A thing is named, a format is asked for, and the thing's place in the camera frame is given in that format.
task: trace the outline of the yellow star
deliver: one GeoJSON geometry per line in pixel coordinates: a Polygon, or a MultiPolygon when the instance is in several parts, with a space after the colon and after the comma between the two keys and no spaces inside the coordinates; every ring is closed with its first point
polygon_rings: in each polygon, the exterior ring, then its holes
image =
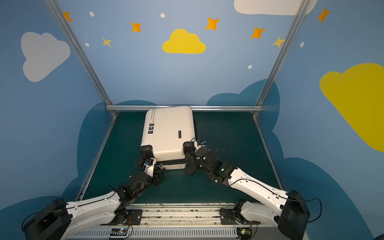
{"type": "Polygon", "coordinates": [[[255,27],[255,32],[253,33],[253,35],[251,36],[251,38],[258,38],[260,39],[262,37],[262,32],[265,30],[265,28],[263,29],[258,29],[257,27],[255,27]]]}
{"type": "Polygon", "coordinates": [[[104,40],[103,45],[108,45],[109,47],[111,47],[111,46],[109,45],[109,42],[112,41],[112,40],[108,40],[108,41],[107,41],[107,40],[105,40],[104,38],[103,38],[103,40],[104,40]]]}
{"type": "Polygon", "coordinates": [[[139,32],[141,32],[141,30],[140,30],[140,25],[141,25],[141,23],[138,23],[138,24],[133,23],[133,22],[131,22],[131,23],[132,23],[132,25],[133,25],[132,32],[134,32],[134,31],[139,31],[139,32]]]}
{"type": "Polygon", "coordinates": [[[211,18],[208,18],[208,26],[205,30],[213,29],[216,31],[216,24],[219,21],[219,19],[213,20],[211,18]]]}
{"type": "Polygon", "coordinates": [[[281,40],[281,39],[280,39],[280,36],[278,36],[278,37],[277,37],[277,42],[274,43],[274,44],[272,44],[272,46],[273,46],[273,45],[277,45],[277,46],[279,46],[279,48],[280,48],[281,43],[284,42],[284,41],[285,41],[285,39],[281,40]]]}
{"type": "Polygon", "coordinates": [[[321,20],[321,22],[323,23],[325,18],[328,16],[328,14],[330,13],[331,11],[327,11],[325,8],[323,10],[323,12],[321,13],[321,15],[317,18],[318,20],[321,20]]]}
{"type": "Polygon", "coordinates": [[[72,19],[70,18],[70,12],[66,12],[66,13],[64,13],[64,16],[65,16],[65,18],[68,20],[68,21],[72,21],[72,19]]]}

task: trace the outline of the white cloud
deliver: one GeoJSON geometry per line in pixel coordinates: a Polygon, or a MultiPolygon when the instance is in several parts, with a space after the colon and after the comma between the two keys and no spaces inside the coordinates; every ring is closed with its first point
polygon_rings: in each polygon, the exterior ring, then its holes
{"type": "Polygon", "coordinates": [[[67,60],[71,53],[66,42],[58,41],[49,33],[24,33],[21,44],[26,58],[23,72],[31,82],[41,81],[67,60]]]}
{"type": "MultiPolygon", "coordinates": [[[[308,14],[317,0],[310,0],[308,14]]],[[[301,0],[235,0],[235,10],[243,14],[296,15],[301,0]]]]}

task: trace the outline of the black cable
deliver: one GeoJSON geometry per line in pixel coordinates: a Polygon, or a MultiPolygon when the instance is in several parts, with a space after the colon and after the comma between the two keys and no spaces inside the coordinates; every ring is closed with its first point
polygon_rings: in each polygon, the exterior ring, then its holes
{"type": "MultiPolygon", "coordinates": [[[[109,198],[113,197],[115,194],[116,194],[116,192],[114,192],[114,193],[112,194],[112,196],[107,197],[106,199],[109,199],[109,198]]],[[[88,202],[88,203],[86,203],[86,204],[78,205],[78,207],[81,207],[81,206],[84,206],[84,205],[88,205],[88,204],[92,204],[92,203],[95,203],[95,202],[100,202],[100,201],[103,201],[103,200],[104,200],[104,198],[102,198],[102,199],[100,199],[100,200],[97,200],[97,201],[94,201],[94,202],[88,202]]],[[[68,209],[74,209],[74,208],[75,208],[75,207],[70,207],[70,208],[64,208],[64,209],[58,209],[58,210],[52,210],[52,211],[44,211],[44,212],[58,212],[58,211],[63,211],[63,210],[68,210],[68,209]]],[[[23,224],[24,224],[24,222],[27,220],[27,218],[29,218],[30,216],[32,216],[32,215],[34,215],[34,214],[29,215],[28,217],[26,217],[26,218],[23,220],[23,222],[22,222],[22,226],[21,226],[21,229],[22,229],[23,232],[24,232],[25,228],[29,226],[29,224],[28,224],[27,226],[25,226],[25,227],[23,228],[23,224]]]]}
{"type": "Polygon", "coordinates": [[[25,228],[23,228],[23,224],[24,224],[25,220],[27,220],[27,218],[29,218],[30,216],[32,216],[32,215],[34,215],[34,214],[29,215],[29,216],[26,217],[26,218],[24,219],[24,221],[22,222],[22,231],[23,231],[23,232],[24,232],[24,230],[25,230],[25,228]]]}
{"type": "MultiPolygon", "coordinates": [[[[58,209],[58,210],[51,210],[51,211],[43,211],[43,212],[58,212],[58,211],[63,211],[63,210],[65,210],[65,209],[58,209]]],[[[27,216],[27,217],[23,220],[22,225],[21,225],[21,229],[22,229],[23,232],[25,231],[25,228],[29,226],[29,224],[28,224],[27,226],[23,227],[24,222],[25,222],[30,216],[32,216],[32,215],[34,215],[34,214],[31,214],[31,215],[27,216]]]]}
{"type": "Polygon", "coordinates": [[[134,170],[135,167],[137,167],[137,165],[139,165],[140,163],[143,163],[143,161],[139,161],[138,163],[136,163],[136,165],[132,168],[131,175],[129,176],[129,178],[132,177],[132,175],[133,175],[133,170],[134,170]]]}
{"type": "Polygon", "coordinates": [[[115,190],[116,188],[113,188],[112,186],[111,186],[111,183],[109,184],[109,186],[113,189],[113,190],[115,190]]]}
{"type": "Polygon", "coordinates": [[[131,224],[128,224],[131,228],[132,228],[132,231],[131,231],[131,233],[129,234],[129,236],[128,237],[126,237],[126,238],[124,238],[124,239],[127,239],[127,238],[129,238],[131,235],[132,235],[132,233],[133,233],[133,226],[131,225],[131,224]]]}
{"type": "Polygon", "coordinates": [[[282,197],[280,195],[279,195],[279,197],[281,197],[282,199],[286,199],[287,201],[292,201],[292,202],[310,202],[310,201],[313,201],[313,200],[316,200],[316,199],[319,200],[319,203],[320,203],[320,214],[319,214],[319,216],[317,218],[315,218],[315,219],[313,219],[311,221],[308,221],[308,223],[314,222],[314,221],[318,220],[320,218],[320,216],[321,216],[321,213],[323,212],[323,205],[321,204],[321,200],[318,197],[312,198],[310,200],[292,200],[292,199],[288,199],[288,198],[282,197]]]}
{"type": "Polygon", "coordinates": [[[231,183],[230,185],[228,185],[228,187],[234,185],[236,182],[241,181],[241,180],[244,180],[244,181],[250,181],[250,182],[257,183],[258,185],[262,186],[262,187],[265,188],[266,190],[268,190],[268,191],[270,191],[271,193],[273,193],[273,194],[275,194],[276,196],[278,196],[276,193],[274,193],[272,190],[270,190],[269,188],[267,188],[267,187],[264,186],[263,184],[258,183],[258,182],[256,182],[256,181],[253,181],[253,180],[251,180],[251,179],[246,179],[246,178],[237,179],[236,181],[234,181],[233,183],[231,183]]]}
{"type": "Polygon", "coordinates": [[[267,188],[266,186],[263,186],[261,183],[258,183],[258,182],[256,182],[256,181],[253,181],[253,180],[251,180],[251,179],[244,179],[244,178],[242,178],[242,179],[237,179],[237,180],[234,181],[232,184],[228,185],[228,187],[234,185],[236,182],[241,181],[241,180],[244,180],[244,181],[250,181],[250,182],[257,183],[258,185],[262,186],[262,187],[265,188],[266,190],[268,190],[268,191],[270,191],[271,193],[275,194],[276,197],[281,197],[282,199],[286,199],[286,200],[288,200],[288,201],[292,201],[292,202],[310,202],[310,201],[313,201],[313,200],[315,200],[315,199],[319,200],[319,203],[320,203],[320,214],[319,214],[319,216],[318,216],[317,218],[315,218],[315,219],[309,221],[308,223],[310,223],[310,222],[314,222],[314,221],[318,220],[318,219],[320,218],[320,216],[321,216],[321,213],[323,212],[323,206],[322,206],[322,204],[321,204],[321,200],[320,200],[319,198],[317,198],[317,197],[315,197],[315,198],[313,198],[313,199],[310,199],[310,200],[293,200],[293,199],[288,199],[288,198],[282,197],[282,196],[280,196],[280,195],[277,195],[276,193],[274,193],[272,190],[270,190],[270,189],[267,188]]]}

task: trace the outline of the dark green mat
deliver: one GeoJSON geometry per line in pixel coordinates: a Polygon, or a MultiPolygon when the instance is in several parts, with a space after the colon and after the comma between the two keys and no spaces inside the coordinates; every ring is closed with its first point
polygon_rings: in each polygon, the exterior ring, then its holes
{"type": "MultiPolygon", "coordinates": [[[[119,113],[84,199],[110,192],[109,184],[117,187],[129,177],[140,157],[145,114],[119,113]]],[[[206,140],[220,161],[228,161],[254,178],[278,187],[249,112],[194,112],[193,115],[197,137],[206,140]]],[[[205,179],[201,172],[188,176],[184,170],[169,170],[159,186],[150,186],[135,203],[237,202],[239,199],[254,201],[239,190],[205,179]]]]}

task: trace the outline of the white suitcase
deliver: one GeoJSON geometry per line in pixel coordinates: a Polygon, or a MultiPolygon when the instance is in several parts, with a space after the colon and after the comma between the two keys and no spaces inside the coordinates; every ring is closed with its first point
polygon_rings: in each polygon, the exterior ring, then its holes
{"type": "Polygon", "coordinates": [[[161,168],[184,169],[185,155],[183,143],[195,138],[195,127],[192,109],[188,106],[156,108],[147,111],[143,136],[141,139],[141,153],[146,157],[153,157],[161,168]]]}

